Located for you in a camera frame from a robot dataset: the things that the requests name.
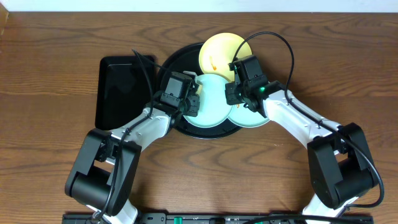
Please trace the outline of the round black tray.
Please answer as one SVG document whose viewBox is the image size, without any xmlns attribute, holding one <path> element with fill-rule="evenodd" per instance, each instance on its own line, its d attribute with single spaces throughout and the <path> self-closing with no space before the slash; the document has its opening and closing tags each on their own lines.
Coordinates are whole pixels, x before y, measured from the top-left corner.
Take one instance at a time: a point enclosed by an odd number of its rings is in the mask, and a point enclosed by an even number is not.
<svg viewBox="0 0 398 224">
<path fill-rule="evenodd" d="M 187 45 L 176 52 L 174 52 L 162 66 L 169 69 L 169 72 L 160 69 L 156 78 L 156 90 L 165 90 L 171 72 L 195 72 L 197 75 L 202 75 L 198 57 L 203 43 L 195 43 Z M 190 124 L 185 118 L 174 126 L 174 128 L 188 136 L 200 139 L 218 139 L 238 132 L 241 127 L 226 119 L 221 124 L 212 128 L 199 128 Z"/>
</svg>

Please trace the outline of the yellow plate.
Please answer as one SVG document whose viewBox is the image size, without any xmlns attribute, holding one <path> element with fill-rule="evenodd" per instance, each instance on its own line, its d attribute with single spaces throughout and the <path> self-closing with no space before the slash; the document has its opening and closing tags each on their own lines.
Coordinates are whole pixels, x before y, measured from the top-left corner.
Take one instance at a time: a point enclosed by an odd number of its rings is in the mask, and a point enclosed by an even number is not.
<svg viewBox="0 0 398 224">
<path fill-rule="evenodd" d="M 210 37 L 201 47 L 199 65 L 204 74 L 220 75 L 229 82 L 234 81 L 234 72 L 229 63 L 244 39 L 233 33 L 220 33 Z"/>
</svg>

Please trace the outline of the green yellow sponge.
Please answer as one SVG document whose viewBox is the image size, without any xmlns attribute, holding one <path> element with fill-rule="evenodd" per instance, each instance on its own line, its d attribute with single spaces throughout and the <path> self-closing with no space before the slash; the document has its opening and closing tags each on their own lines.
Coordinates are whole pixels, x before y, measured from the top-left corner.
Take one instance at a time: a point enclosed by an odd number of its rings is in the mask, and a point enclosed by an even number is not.
<svg viewBox="0 0 398 224">
<path fill-rule="evenodd" d="M 194 80 L 194 90 L 197 95 L 199 95 L 202 91 L 203 85 L 198 81 L 198 75 L 195 72 L 183 71 L 183 74 L 188 75 Z"/>
</svg>

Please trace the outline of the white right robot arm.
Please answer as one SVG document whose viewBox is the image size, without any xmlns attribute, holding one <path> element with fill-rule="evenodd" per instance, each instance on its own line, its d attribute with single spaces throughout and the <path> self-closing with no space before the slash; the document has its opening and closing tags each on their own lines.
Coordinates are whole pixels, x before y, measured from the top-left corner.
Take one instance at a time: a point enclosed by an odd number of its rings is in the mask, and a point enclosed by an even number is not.
<svg viewBox="0 0 398 224">
<path fill-rule="evenodd" d="M 355 123 L 342 126 L 300 102 L 285 85 L 259 79 L 225 85 L 229 105 L 244 103 L 253 112 L 281 125 L 307 149 L 310 180 L 315 195 L 303 215 L 337 218 L 370 189 L 384 184 L 377 171 L 363 130 Z"/>
</svg>

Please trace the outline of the mint green plate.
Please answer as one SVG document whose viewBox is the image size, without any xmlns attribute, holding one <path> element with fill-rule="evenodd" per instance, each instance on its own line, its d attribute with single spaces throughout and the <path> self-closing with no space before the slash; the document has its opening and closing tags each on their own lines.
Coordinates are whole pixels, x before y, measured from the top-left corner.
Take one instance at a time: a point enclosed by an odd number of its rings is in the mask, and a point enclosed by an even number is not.
<svg viewBox="0 0 398 224">
<path fill-rule="evenodd" d="M 219 75 L 203 74 L 198 76 L 197 83 L 201 85 L 198 115 L 183 117 L 196 127 L 213 128 L 225 121 L 232 111 L 225 96 L 225 85 L 228 81 Z"/>
<path fill-rule="evenodd" d="M 269 118 L 263 117 L 258 112 L 252 112 L 243 105 L 234 106 L 228 119 L 243 128 L 256 128 L 269 122 Z"/>
</svg>

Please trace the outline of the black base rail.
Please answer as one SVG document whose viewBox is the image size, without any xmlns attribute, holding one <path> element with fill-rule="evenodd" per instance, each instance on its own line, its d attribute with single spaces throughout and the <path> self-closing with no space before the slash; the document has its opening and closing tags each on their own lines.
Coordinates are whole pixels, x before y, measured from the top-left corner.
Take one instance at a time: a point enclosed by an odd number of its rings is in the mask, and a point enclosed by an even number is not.
<svg viewBox="0 0 398 224">
<path fill-rule="evenodd" d="M 259 219 L 262 216 L 250 216 L 250 215 L 187 215 L 187 214 L 165 214 L 165 213 L 145 213 L 138 215 L 134 224 L 242 224 L 251 220 Z M 360 222 L 373 224 L 374 219 L 372 216 L 361 216 L 361 215 L 349 215 L 342 216 L 345 220 L 351 222 Z M 89 224 L 91 222 L 91 215 L 89 214 L 64 214 L 62 217 L 63 224 Z M 295 219 L 283 219 L 283 220 L 269 220 L 261 221 L 259 223 L 327 223 L 312 220 L 295 220 Z"/>
</svg>

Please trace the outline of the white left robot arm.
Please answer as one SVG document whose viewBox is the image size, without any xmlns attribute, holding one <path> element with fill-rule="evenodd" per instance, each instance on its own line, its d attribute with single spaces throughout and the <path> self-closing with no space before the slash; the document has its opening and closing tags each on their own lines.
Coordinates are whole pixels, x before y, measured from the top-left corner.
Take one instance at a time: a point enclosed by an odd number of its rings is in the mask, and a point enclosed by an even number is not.
<svg viewBox="0 0 398 224">
<path fill-rule="evenodd" d="M 93 209 L 87 223 L 134 223 L 137 209 L 129 194 L 141 152 L 164 137 L 183 115 L 197 114 L 200 98 L 159 91 L 142 113 L 110 131 L 86 135 L 65 184 L 65 193 Z"/>
</svg>

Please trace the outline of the black rectangular water tray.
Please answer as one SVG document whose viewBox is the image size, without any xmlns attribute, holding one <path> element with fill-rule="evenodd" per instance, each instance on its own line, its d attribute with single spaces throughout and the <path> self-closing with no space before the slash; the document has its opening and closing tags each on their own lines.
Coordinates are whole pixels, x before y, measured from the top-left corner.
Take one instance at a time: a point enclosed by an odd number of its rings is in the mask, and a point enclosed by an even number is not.
<svg viewBox="0 0 398 224">
<path fill-rule="evenodd" d="M 119 128 L 138 117 L 148 102 L 149 86 L 137 57 L 107 56 L 101 59 L 96 128 Z"/>
</svg>

